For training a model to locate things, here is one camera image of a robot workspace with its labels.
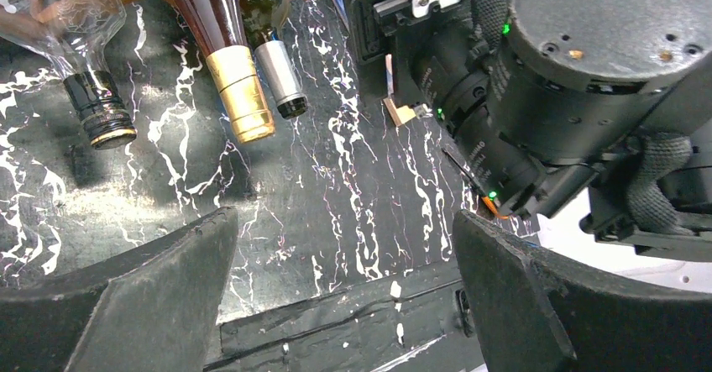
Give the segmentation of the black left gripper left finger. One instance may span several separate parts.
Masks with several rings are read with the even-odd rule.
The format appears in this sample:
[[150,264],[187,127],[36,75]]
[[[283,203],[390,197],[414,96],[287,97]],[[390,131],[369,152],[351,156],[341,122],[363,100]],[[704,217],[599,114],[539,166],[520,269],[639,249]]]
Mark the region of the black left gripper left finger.
[[94,265],[2,289],[2,370],[201,370],[237,234],[237,208],[221,207]]

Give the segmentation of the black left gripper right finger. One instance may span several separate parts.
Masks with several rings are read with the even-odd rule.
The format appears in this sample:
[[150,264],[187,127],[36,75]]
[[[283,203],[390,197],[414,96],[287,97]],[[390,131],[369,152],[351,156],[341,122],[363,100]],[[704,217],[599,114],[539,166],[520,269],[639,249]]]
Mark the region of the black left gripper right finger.
[[491,371],[711,368],[708,293],[596,269],[467,211],[453,249]]

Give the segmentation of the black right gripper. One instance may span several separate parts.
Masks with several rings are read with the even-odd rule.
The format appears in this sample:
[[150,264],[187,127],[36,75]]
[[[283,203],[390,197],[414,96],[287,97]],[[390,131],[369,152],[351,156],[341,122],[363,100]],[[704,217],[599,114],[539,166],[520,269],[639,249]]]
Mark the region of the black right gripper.
[[414,18],[410,0],[342,0],[361,97],[387,97],[385,55],[392,55],[397,106],[441,103],[468,72],[473,47],[469,0],[438,4]]

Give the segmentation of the dark bottle gold cap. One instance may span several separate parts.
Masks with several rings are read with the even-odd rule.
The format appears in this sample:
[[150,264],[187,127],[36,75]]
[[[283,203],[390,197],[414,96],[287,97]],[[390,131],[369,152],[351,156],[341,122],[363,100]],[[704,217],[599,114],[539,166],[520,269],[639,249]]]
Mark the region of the dark bottle gold cap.
[[173,0],[212,74],[233,134],[241,144],[275,132],[246,38],[238,0]]

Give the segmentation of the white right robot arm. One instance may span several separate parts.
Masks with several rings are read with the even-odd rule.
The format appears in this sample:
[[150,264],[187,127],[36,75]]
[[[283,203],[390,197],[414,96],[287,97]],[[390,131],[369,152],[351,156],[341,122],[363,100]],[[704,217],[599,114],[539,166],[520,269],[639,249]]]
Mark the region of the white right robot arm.
[[500,218],[711,261],[711,0],[337,0],[365,101],[431,113]]

